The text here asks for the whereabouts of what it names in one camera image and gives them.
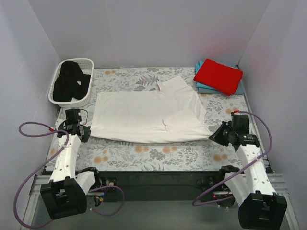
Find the white t shirt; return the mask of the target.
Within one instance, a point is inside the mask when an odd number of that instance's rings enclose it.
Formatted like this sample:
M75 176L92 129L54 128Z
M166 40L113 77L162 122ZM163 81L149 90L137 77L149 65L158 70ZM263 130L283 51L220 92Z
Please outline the white t shirt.
M100 92L91 136L145 144L207 139L206 110L181 76L159 82L155 91Z

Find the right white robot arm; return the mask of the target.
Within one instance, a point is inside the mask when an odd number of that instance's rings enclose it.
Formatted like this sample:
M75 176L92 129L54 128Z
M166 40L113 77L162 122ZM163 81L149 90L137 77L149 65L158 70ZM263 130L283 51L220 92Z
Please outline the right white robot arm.
M230 189L238 203L239 223L244 229L278 230L287 201L273 188L261 157L260 142L249 132L249 117L232 113L209 137L220 145L232 145L243 166L242 172L226 171L217 178L218 187Z

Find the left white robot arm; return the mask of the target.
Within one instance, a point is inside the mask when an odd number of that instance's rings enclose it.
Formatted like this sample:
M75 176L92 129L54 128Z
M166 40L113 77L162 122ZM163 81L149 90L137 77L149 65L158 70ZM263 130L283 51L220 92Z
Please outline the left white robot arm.
M57 134L58 150L55 167L48 183L41 185L40 194L52 220L84 213L87 192L98 191L102 180L95 167L76 171L78 149L90 137L89 126L81 124L81 109L65 111L66 119Z

